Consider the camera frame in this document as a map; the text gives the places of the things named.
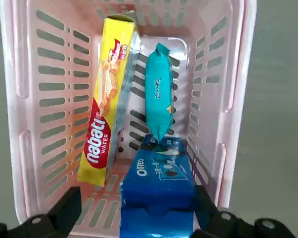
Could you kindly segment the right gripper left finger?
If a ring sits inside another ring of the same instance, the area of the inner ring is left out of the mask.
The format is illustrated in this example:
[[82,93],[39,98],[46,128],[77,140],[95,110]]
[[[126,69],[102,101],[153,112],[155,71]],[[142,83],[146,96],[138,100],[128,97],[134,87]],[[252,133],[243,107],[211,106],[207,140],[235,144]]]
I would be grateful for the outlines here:
[[81,211],[80,187],[72,186],[46,214],[32,216],[11,230],[0,223],[0,238],[66,238]]

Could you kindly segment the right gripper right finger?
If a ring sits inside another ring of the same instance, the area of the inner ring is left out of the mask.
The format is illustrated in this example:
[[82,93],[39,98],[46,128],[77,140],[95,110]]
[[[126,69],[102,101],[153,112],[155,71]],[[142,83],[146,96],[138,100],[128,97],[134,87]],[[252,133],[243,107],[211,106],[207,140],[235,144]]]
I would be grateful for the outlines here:
[[194,238],[295,238],[280,221],[260,218],[254,224],[227,211],[220,211],[202,185],[194,187],[194,208],[199,228]]

